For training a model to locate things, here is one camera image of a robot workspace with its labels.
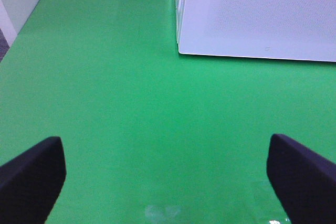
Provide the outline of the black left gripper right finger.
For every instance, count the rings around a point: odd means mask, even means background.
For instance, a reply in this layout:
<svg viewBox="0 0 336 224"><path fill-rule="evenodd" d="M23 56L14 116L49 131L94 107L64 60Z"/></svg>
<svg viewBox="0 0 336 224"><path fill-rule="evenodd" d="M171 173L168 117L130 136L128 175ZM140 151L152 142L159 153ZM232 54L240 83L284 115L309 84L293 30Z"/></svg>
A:
<svg viewBox="0 0 336 224"><path fill-rule="evenodd" d="M335 223L335 163L284 134L273 134L266 172L292 223Z"/></svg>

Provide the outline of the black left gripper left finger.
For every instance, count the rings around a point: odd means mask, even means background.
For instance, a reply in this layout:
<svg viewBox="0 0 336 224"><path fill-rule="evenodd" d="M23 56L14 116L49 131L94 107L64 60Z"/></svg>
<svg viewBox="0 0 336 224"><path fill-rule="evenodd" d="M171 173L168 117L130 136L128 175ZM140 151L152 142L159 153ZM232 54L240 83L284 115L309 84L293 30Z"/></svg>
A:
<svg viewBox="0 0 336 224"><path fill-rule="evenodd" d="M65 155L58 136L2 165L1 223L45 223L65 179Z"/></svg>

